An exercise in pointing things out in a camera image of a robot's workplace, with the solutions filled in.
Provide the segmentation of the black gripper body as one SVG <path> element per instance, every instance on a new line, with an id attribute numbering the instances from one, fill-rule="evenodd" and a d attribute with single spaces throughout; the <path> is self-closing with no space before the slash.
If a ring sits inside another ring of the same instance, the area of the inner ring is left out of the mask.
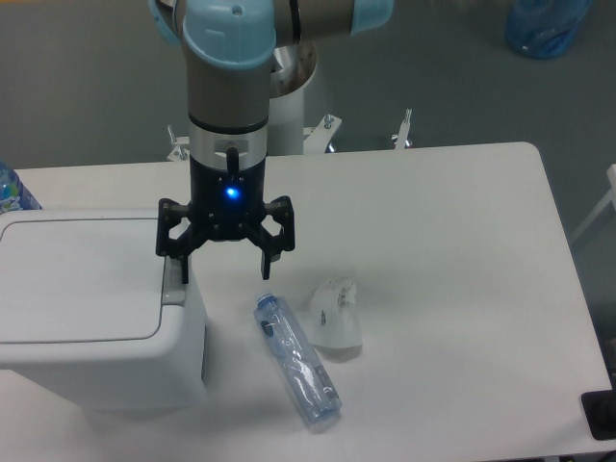
<path id="1" fill-rule="evenodd" d="M 231 175 L 190 159 L 190 242 L 265 242 L 264 161 Z"/>

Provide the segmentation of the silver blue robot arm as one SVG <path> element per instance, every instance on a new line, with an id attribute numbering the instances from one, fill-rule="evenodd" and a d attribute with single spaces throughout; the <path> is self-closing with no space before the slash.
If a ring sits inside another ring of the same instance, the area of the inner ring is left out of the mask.
<path id="1" fill-rule="evenodd" d="M 248 240 L 261 272 L 295 248 L 291 199 L 263 198 L 274 52 L 383 26 L 390 1 L 152 1 L 161 35 L 180 44 L 190 120 L 191 198 L 158 205 L 155 250 L 182 267 L 207 242 Z"/>

